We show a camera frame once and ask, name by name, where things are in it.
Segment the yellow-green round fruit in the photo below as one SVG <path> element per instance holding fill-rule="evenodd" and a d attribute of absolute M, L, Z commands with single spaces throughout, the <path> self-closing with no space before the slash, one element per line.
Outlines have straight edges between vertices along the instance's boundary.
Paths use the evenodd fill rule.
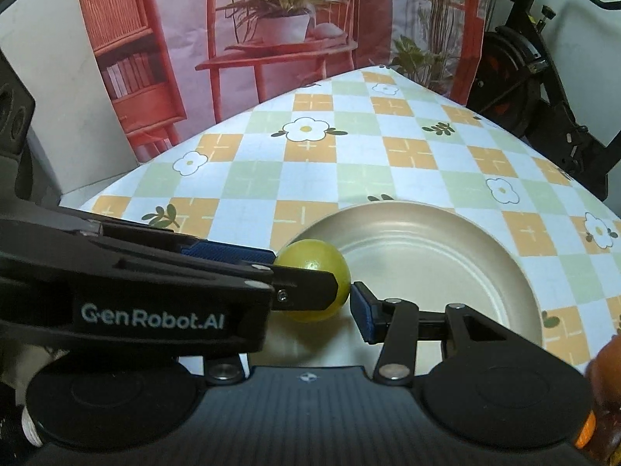
<path fill-rule="evenodd" d="M 316 304 L 318 300 L 322 301 L 324 298 L 330 297 L 331 304 L 323 310 L 286 311 L 284 316 L 287 319 L 300 323 L 326 321 L 339 313 L 349 297 L 350 282 L 352 282 L 349 266 L 334 245 L 315 239 L 299 240 L 283 248 L 277 255 L 275 264 L 312 270 L 315 273 L 317 271 L 330 273 L 337 283 L 337 290 L 328 292 L 326 290 L 327 280 L 322 276 L 304 278 L 301 288 L 309 297 L 309 301 Z"/>

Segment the red-brown apple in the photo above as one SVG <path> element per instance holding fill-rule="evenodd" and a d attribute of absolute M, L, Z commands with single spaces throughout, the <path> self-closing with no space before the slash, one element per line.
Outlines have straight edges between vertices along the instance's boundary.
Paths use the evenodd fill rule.
<path fill-rule="evenodd" d="M 619 405 L 621 395 L 621 338 L 612 337 L 587 366 L 586 377 L 599 405 Z"/>

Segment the dark purple mangosteen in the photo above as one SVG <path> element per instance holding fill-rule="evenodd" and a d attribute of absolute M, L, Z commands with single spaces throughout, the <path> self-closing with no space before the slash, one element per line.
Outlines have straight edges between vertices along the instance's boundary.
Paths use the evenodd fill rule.
<path fill-rule="evenodd" d="M 590 441 L 594 457 L 605 465 L 620 464 L 620 406 L 609 404 L 597 413 L 597 425 Z"/>

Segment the beige round plate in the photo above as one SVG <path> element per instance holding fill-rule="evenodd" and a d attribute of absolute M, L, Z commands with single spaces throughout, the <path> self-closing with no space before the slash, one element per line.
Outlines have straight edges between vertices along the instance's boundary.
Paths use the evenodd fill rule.
<path fill-rule="evenodd" d="M 413 202 L 367 203 L 329 215 L 298 237 L 334 245 L 352 280 L 378 299 L 411 301 L 424 311 L 463 303 L 543 343 L 540 307 L 518 263 L 495 238 L 453 212 Z M 380 350 L 363 341 L 347 306 L 316 323 L 273 313 L 263 349 L 250 355 L 250 364 L 372 371 Z"/>

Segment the floral checkered tablecloth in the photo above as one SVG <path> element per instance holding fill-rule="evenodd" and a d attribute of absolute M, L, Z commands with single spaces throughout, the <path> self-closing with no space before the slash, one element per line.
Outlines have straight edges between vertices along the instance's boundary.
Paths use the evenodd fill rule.
<path fill-rule="evenodd" d="M 620 221 L 504 129 L 388 68 L 282 95 L 141 165 L 97 214 L 279 251 L 353 206 L 397 201 L 465 218 L 515 259 L 542 346 L 584 369 L 620 332 Z"/>

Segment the printed red backdrop cloth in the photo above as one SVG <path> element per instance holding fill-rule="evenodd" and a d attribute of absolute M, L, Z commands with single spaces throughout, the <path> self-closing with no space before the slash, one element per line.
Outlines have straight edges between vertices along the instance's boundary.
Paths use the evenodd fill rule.
<path fill-rule="evenodd" d="M 103 84 L 145 161 L 297 87 L 370 65 L 464 103 L 488 0 L 79 0 Z"/>

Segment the small orange mandarin right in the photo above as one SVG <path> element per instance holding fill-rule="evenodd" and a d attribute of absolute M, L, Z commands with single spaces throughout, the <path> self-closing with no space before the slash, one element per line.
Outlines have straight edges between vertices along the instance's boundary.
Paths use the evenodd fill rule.
<path fill-rule="evenodd" d="M 596 426 L 597 419 L 594 411 L 591 411 L 580 430 L 578 438 L 575 440 L 575 447 L 577 447 L 578 449 L 583 449 L 593 437 Z"/>

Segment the black exercise bike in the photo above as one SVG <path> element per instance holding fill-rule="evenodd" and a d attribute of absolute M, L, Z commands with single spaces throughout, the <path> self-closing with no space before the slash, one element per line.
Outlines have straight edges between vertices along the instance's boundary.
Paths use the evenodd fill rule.
<path fill-rule="evenodd" d="M 619 1 L 588 1 L 601 10 L 620 8 Z M 505 23 L 484 34 L 467 107 L 525 140 L 603 201 L 608 174 L 620 161 L 620 137 L 604 145 L 577 122 L 542 36 L 555 11 L 545 5 L 535 19 L 535 0 L 510 2 Z"/>

